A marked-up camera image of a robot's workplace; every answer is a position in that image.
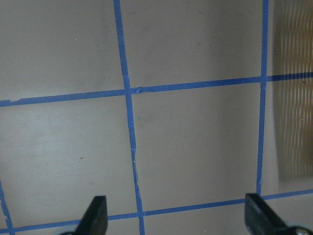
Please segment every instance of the gray surface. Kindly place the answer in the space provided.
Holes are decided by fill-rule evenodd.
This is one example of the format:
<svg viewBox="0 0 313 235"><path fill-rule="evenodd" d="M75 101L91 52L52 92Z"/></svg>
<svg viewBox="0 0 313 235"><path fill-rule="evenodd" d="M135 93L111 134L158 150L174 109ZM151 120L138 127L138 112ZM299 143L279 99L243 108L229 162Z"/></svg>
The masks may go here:
<svg viewBox="0 0 313 235"><path fill-rule="evenodd" d="M290 226L313 228L313 195L268 200L269 206Z"/></svg>
<svg viewBox="0 0 313 235"><path fill-rule="evenodd" d="M25 232L16 233L17 235L59 235L67 231L73 231L75 226L51 228L51 229L39 229L30 230ZM138 235L138 219L121 219L111 220L108 223L108 229L106 235Z"/></svg>
<svg viewBox="0 0 313 235"><path fill-rule="evenodd" d="M131 85L259 76L262 1L122 0Z"/></svg>
<svg viewBox="0 0 313 235"><path fill-rule="evenodd" d="M0 100L123 88L111 0L2 0Z"/></svg>
<svg viewBox="0 0 313 235"><path fill-rule="evenodd" d="M259 84L133 96L144 210L255 191Z"/></svg>
<svg viewBox="0 0 313 235"><path fill-rule="evenodd" d="M243 204L147 216L145 227L147 235L249 235Z"/></svg>
<svg viewBox="0 0 313 235"><path fill-rule="evenodd" d="M125 98L1 108L0 178L14 226L80 219L95 195L136 212Z"/></svg>
<svg viewBox="0 0 313 235"><path fill-rule="evenodd" d="M296 177L290 180L282 180L279 177L279 170L282 170L280 168L284 167L284 165L280 164L280 162L278 161L278 158L283 158L283 156L281 156L282 153L277 150L275 137L275 121L273 109L273 104L275 103L275 100L273 97L273 92L278 92L273 88L273 85L275 83L284 83L284 81L267 84L262 180L263 195L313 188L312 174L311 176L309 174L308 177ZM293 170L289 169L290 172L295 172L297 171L297 168L300 167L300 165L296 164L296 162L294 162L293 164L289 164L289 166L293 168Z"/></svg>

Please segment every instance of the metal screw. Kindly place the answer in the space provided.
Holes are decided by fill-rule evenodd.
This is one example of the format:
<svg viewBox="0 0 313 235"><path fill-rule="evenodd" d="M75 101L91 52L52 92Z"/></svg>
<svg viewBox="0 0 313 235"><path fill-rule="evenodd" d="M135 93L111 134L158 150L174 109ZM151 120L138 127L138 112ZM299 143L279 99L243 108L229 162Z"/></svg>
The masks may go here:
<svg viewBox="0 0 313 235"><path fill-rule="evenodd" d="M305 229L301 229L301 228L297 228L297 229L295 230L295 233L296 233L297 235L309 235L309 232L308 232L308 231L306 231Z"/></svg>

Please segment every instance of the ribbed texture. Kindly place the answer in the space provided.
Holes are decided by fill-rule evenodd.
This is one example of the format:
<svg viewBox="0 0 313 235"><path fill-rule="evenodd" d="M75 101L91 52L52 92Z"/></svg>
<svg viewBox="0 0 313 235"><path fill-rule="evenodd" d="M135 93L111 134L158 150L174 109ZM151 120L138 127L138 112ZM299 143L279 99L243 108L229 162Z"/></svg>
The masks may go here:
<svg viewBox="0 0 313 235"><path fill-rule="evenodd" d="M277 1L274 73L313 71L313 1ZM274 84L280 180L313 176L313 78Z"/></svg>

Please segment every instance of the grid square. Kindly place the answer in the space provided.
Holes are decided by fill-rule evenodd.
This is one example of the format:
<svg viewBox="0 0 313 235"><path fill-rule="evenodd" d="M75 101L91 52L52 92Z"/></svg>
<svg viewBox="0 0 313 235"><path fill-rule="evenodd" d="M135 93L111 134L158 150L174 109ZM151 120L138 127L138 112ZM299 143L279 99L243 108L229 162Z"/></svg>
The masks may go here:
<svg viewBox="0 0 313 235"><path fill-rule="evenodd" d="M146 233L249 235L244 222L244 204L145 217Z"/></svg>
<svg viewBox="0 0 313 235"><path fill-rule="evenodd" d="M255 191L259 93L244 84L133 95L145 211Z"/></svg>
<svg viewBox="0 0 313 235"><path fill-rule="evenodd" d="M312 107L308 103L311 100L312 104L312 95L300 92L313 85L312 81L307 78L267 84L263 195L313 188L312 156L306 154L312 150Z"/></svg>
<svg viewBox="0 0 313 235"><path fill-rule="evenodd" d="M313 228L313 195L268 200L268 205L287 223Z"/></svg>
<svg viewBox="0 0 313 235"><path fill-rule="evenodd" d="M268 75L313 71L312 12L312 1L269 1Z"/></svg>
<svg viewBox="0 0 313 235"><path fill-rule="evenodd" d="M67 226L51 229L30 230L16 233L17 235L59 235L64 232L74 231L76 226ZM138 218L111 220L108 222L106 235L138 235Z"/></svg>
<svg viewBox="0 0 313 235"><path fill-rule="evenodd" d="M121 1L131 85L260 76L262 1Z"/></svg>
<svg viewBox="0 0 313 235"><path fill-rule="evenodd" d="M125 97L3 107L0 178L15 227L80 219L95 195L136 212Z"/></svg>
<svg viewBox="0 0 313 235"><path fill-rule="evenodd" d="M0 100L123 88L107 0L2 0Z"/></svg>

